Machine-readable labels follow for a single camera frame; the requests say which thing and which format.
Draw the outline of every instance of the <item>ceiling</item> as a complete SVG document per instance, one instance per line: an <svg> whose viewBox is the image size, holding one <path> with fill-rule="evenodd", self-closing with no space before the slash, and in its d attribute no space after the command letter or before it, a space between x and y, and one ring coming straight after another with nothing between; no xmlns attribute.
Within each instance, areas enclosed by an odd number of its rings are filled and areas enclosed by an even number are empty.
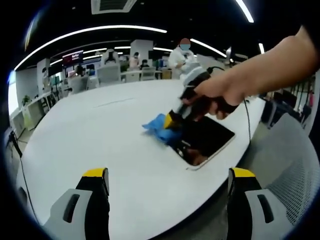
<svg viewBox="0 0 320 240"><path fill-rule="evenodd" d="M129 13L95 15L91 14L90 0L56 0L39 12L26 50L25 44L17 49L15 65L57 37L109 25L152 27L167 30L167 33L124 28L79 33L44 47L18 70L34 66L44 58L52 58L54 62L71 53L72 49L89 51L129 46L135 39L153 40L155 47L173 49L180 39L193 38L221 52L232 46L234 53L253 57L260 54L258 43L263 43L264 49L268 50L297 32L299 24L294 15L289 14L286 1L243 0L254 19L254 23L249 23L236 0L137 0ZM221 57L196 43L191 43L191 50L195 54Z"/></svg>

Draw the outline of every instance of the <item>tablet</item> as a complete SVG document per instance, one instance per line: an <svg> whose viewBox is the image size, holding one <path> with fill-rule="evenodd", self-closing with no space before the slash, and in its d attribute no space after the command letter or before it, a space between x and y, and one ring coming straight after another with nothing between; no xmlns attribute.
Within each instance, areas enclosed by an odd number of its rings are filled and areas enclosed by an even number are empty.
<svg viewBox="0 0 320 240"><path fill-rule="evenodd" d="M198 170L225 148L235 133L211 118L183 124L182 135L171 144L172 149L188 163L188 170Z"/></svg>

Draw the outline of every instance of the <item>black tool handle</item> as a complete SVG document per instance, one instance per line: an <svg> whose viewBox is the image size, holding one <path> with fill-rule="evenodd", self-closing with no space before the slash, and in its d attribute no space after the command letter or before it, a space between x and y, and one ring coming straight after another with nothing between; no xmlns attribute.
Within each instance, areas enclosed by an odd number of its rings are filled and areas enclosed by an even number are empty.
<svg viewBox="0 0 320 240"><path fill-rule="evenodd" d="M194 91L194 89L203 81L210 78L210 74L208 72L201 73L198 77L196 77L193 81L191 81L188 86L185 88L182 96L180 99L192 99L197 95L197 93ZM206 114L212 102L217 103L217 112L222 111L225 113L232 113L238 106L232 106L226 102L226 100L222 96L218 97L207 97L207 96L201 96L198 99L195 100L194 103L192 103L191 107L191 113L188 116L189 119L195 119L198 116Z"/></svg>

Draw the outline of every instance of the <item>face mask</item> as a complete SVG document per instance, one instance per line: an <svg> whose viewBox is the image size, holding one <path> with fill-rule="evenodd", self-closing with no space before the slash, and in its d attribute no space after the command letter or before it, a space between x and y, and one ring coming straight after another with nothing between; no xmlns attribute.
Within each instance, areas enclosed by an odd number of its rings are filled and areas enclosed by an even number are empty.
<svg viewBox="0 0 320 240"><path fill-rule="evenodd" d="M190 48L190 44L180 44L180 48L183 50L183 51L188 51L189 48Z"/></svg>

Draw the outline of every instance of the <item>blue cleaning cloth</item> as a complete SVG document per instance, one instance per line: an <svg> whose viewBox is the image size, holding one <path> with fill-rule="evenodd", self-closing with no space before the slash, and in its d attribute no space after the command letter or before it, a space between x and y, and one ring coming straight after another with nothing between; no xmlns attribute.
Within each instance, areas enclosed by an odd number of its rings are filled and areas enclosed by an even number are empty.
<svg viewBox="0 0 320 240"><path fill-rule="evenodd" d="M159 114L154 120L148 124L142 125L143 128L148 130L147 132L151 135L154 135L158 140L163 142L166 145L170 145L175 140L178 140L182 132L181 131L172 131L171 129L164 129L166 116L164 114Z"/></svg>

